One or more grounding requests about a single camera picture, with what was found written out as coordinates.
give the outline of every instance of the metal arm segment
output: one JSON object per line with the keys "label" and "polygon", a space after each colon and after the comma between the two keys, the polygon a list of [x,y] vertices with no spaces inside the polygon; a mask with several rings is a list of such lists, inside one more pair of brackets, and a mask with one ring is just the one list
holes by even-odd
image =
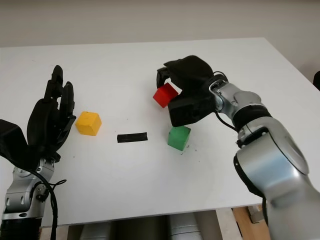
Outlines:
{"label": "metal arm segment", "polygon": [[216,110],[226,114],[238,131],[241,149],[234,166],[249,191],[266,199],[271,238],[320,239],[320,193],[288,131],[271,117],[257,94],[223,80],[211,84],[209,91]]}

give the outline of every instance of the wooden block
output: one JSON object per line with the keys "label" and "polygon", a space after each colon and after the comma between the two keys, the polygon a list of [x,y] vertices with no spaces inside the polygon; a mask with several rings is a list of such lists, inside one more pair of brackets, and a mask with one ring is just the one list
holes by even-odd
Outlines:
{"label": "wooden block", "polygon": [[178,95],[178,92],[170,85],[166,83],[162,87],[159,87],[155,92],[153,99],[163,108],[165,108],[172,99]]}
{"label": "wooden block", "polygon": [[191,129],[186,126],[173,127],[169,132],[168,145],[183,151],[189,140]]}
{"label": "wooden block", "polygon": [[252,223],[246,207],[233,209],[235,220],[239,225],[243,240],[270,240],[269,229],[265,221]]}
{"label": "wooden block", "polygon": [[83,111],[76,121],[76,128],[83,135],[96,136],[101,126],[98,113]]}

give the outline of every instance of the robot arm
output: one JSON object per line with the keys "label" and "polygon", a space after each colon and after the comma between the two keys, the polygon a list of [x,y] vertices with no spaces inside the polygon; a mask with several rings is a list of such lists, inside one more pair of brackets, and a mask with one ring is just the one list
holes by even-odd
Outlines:
{"label": "robot arm", "polygon": [[73,86],[67,82],[63,87],[63,71],[57,65],[44,98],[36,103],[30,116],[28,143],[20,127],[0,119],[0,156],[15,165],[13,182],[5,195],[0,240],[38,239],[49,194],[53,213],[51,239],[56,239],[58,207],[49,181],[54,164],[60,161],[57,150],[66,141],[76,119],[74,105]]}
{"label": "robot arm", "polygon": [[240,147],[234,167],[248,190],[266,203],[263,210],[271,238],[320,239],[320,193],[308,178],[303,154],[261,98],[229,83],[223,73],[215,74],[196,56],[165,66],[158,70],[157,87],[165,76],[182,89],[168,105],[173,126],[195,123],[212,112],[231,119]]}

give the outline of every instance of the wire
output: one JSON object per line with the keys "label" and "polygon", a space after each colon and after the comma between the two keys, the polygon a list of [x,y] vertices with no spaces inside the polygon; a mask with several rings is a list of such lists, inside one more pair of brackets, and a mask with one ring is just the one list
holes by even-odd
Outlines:
{"label": "wire", "polygon": [[216,111],[214,112],[216,117],[220,120],[220,122],[224,125],[226,125],[228,128],[231,128],[232,130],[237,132],[237,129],[234,126],[231,126],[230,124],[226,123],[220,116],[219,113],[217,113]]}
{"label": "wire", "polygon": [[58,226],[58,204],[57,204],[57,198],[54,192],[54,188],[58,185],[64,184],[67,180],[61,180],[58,181],[57,183],[53,184],[53,183],[49,183],[41,174],[37,173],[36,171],[32,170],[32,169],[27,169],[25,167],[21,167],[20,164],[17,164],[16,161],[7,158],[7,160],[12,163],[14,166],[25,170],[33,175],[35,175],[37,178],[39,178],[43,184],[45,185],[45,187],[47,188],[47,190],[50,193],[50,203],[51,203],[51,208],[52,208],[52,215],[53,215],[53,220],[52,220],[52,229],[51,229],[51,236],[50,236],[50,240],[56,240],[56,230],[57,230],[57,226]]}
{"label": "wire", "polygon": [[265,220],[266,225],[268,226],[268,215],[267,215],[267,200],[266,198],[262,198],[262,213]]}
{"label": "wire", "polygon": [[221,75],[223,75],[226,79],[226,82],[228,83],[229,81],[228,81],[228,78],[227,78],[227,76],[222,72],[222,71],[214,71],[213,72],[213,75],[215,76],[216,74],[221,74]]}
{"label": "wire", "polygon": [[52,190],[55,190],[56,186],[64,184],[66,181],[67,181],[67,179],[63,179],[63,180],[58,181],[57,183],[49,183],[49,184],[50,184],[50,186],[53,186]]}

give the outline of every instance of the white wall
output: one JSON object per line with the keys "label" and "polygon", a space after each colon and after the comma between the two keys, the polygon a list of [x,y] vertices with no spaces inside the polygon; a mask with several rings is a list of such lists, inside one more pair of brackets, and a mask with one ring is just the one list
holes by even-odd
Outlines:
{"label": "white wall", "polygon": [[304,0],[0,0],[0,47],[265,37],[312,80],[319,13]]}

